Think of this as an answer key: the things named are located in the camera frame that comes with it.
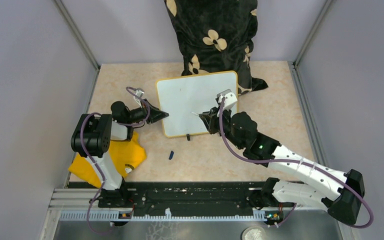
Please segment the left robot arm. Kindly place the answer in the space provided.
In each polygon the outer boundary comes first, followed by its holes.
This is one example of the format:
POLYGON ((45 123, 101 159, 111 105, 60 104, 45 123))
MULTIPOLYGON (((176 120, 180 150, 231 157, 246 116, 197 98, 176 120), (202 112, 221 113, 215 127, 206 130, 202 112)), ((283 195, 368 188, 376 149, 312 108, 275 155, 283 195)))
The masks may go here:
POLYGON ((124 207, 129 203, 125 177, 138 167, 147 153, 135 130, 153 124, 169 113, 148 102, 129 109, 114 102, 110 114, 83 114, 72 134, 70 145, 76 153, 69 171, 99 189, 97 199, 124 207))

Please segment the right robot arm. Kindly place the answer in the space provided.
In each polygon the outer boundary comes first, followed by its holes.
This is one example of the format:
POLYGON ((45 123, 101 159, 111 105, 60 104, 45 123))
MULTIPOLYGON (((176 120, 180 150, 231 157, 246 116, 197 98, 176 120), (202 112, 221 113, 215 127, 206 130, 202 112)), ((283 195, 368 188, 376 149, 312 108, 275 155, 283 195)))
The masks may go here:
POLYGON ((278 140, 258 132, 257 123, 246 112, 232 114, 231 110, 213 107, 197 116, 210 134, 221 136, 236 158, 286 173, 301 181, 290 183, 278 178, 267 179, 261 190, 264 204, 313 206, 343 224, 358 227, 360 209, 367 206, 361 172, 335 170, 300 156, 278 140))

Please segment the yellow-framed whiteboard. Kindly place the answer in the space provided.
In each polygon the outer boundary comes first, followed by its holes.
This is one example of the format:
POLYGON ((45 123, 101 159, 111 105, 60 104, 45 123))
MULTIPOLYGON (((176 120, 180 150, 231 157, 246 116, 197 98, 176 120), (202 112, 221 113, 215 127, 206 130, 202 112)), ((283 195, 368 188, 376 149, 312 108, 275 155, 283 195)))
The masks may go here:
POLYGON ((167 138, 207 134, 201 114, 217 107, 217 94, 230 89, 238 96, 238 75, 222 71, 160 79, 155 83, 159 109, 169 113, 162 120, 167 138))

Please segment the blue marker cap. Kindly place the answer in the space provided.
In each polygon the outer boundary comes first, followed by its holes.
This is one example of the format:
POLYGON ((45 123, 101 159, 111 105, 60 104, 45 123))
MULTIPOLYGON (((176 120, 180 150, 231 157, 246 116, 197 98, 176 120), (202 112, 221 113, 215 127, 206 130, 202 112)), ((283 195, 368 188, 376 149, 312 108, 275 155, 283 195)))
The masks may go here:
POLYGON ((174 157, 174 151, 171 151, 170 154, 169 154, 168 159, 169 159, 169 160, 172 160, 173 157, 174 157))

